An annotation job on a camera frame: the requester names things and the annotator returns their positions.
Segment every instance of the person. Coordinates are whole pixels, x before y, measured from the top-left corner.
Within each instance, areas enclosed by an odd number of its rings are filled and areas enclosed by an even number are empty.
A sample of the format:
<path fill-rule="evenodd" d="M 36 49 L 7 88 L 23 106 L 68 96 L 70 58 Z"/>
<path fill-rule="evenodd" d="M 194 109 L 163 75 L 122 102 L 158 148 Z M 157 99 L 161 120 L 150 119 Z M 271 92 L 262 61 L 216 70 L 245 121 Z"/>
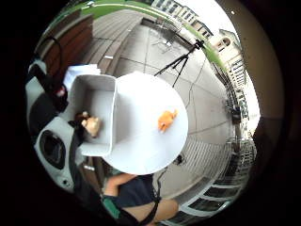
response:
<path fill-rule="evenodd" d="M 120 173 L 108 178 L 103 188 L 103 200 L 111 201 L 126 218 L 119 223 L 125 225 L 148 225 L 173 218 L 179 209 L 175 200 L 156 197 L 152 186 L 152 175 Z"/>

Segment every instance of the tripod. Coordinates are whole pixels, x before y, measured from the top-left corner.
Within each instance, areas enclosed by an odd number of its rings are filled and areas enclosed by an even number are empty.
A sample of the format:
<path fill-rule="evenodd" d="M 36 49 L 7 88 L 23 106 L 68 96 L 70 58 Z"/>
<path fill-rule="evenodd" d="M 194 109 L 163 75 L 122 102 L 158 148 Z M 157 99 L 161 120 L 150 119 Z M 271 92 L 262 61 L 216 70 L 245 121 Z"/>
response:
<path fill-rule="evenodd" d="M 177 66 L 184 60 L 182 67 L 180 69 L 180 71 L 178 72 L 177 78 L 175 80 L 175 82 L 173 83 L 172 87 L 174 88 L 174 86 L 176 85 L 183 68 L 185 67 L 187 60 L 189 58 L 189 55 L 191 53 L 193 53 L 196 49 L 200 49 L 200 48 L 204 48 L 204 40 L 197 40 L 197 42 L 192 46 L 192 48 L 189 50 L 189 52 L 187 54 L 184 54 L 182 56 L 180 56 L 179 58 L 175 59 L 174 61 L 172 61 L 170 64 L 167 64 L 161 71 L 159 71 L 158 73 L 156 73 L 154 76 L 157 76 L 158 74 L 163 73 L 166 69 L 168 69 L 169 67 L 171 67 L 172 69 L 176 69 Z"/>

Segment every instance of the white tablecloth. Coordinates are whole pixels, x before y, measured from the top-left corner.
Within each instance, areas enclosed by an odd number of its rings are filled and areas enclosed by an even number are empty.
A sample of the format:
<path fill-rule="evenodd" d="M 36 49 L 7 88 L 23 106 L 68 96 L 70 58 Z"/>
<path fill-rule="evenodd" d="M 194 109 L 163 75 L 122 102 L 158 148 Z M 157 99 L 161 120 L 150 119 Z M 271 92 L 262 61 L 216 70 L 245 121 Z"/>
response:
<path fill-rule="evenodd" d="M 188 132 L 182 98 L 166 81 L 153 75 L 131 73 L 117 79 L 116 143 L 103 159 L 114 168 L 132 174 L 149 174 L 169 165 L 181 152 Z M 178 110 L 164 132 L 157 128 L 166 110 Z"/>

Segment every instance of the small figurine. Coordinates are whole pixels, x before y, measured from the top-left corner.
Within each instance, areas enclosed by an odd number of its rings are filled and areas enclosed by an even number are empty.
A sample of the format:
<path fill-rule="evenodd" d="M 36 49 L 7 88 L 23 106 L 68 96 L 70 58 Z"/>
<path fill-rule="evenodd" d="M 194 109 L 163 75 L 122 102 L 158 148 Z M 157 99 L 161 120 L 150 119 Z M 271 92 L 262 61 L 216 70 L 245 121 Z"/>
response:
<path fill-rule="evenodd" d="M 172 124 L 173 120 L 178 115 L 178 110 L 174 110 L 173 113 L 165 111 L 158 120 L 158 129 L 164 133 L 166 129 Z"/>
<path fill-rule="evenodd" d="M 86 111 L 75 116 L 76 121 L 80 121 L 89 134 L 95 138 L 101 128 L 101 120 L 98 117 L 90 117 Z"/>

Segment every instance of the orange object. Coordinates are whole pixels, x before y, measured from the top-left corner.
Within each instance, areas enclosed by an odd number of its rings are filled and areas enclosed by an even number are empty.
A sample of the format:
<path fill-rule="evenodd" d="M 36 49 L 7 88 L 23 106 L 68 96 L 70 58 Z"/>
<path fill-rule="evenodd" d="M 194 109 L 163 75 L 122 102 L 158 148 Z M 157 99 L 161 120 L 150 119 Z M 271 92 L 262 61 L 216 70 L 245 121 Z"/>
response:
<path fill-rule="evenodd" d="M 165 111 L 158 119 L 158 129 L 164 133 L 166 129 L 172 124 L 174 118 L 178 115 L 178 110 L 176 109 L 173 113 L 170 111 Z"/>

